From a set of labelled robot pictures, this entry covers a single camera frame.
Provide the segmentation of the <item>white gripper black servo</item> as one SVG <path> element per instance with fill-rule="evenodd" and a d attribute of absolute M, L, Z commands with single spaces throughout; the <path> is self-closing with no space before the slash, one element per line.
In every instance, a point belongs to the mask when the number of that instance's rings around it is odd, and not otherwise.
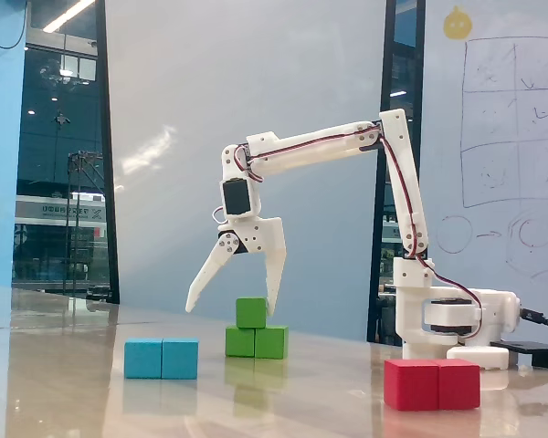
<path fill-rule="evenodd" d="M 278 300 L 280 282 L 286 261 L 285 238 L 281 219 L 257 216 L 231 220 L 218 227 L 218 239 L 191 283 L 185 311 L 190 313 L 201 292 L 233 254 L 264 253 L 268 315 L 272 316 Z"/>

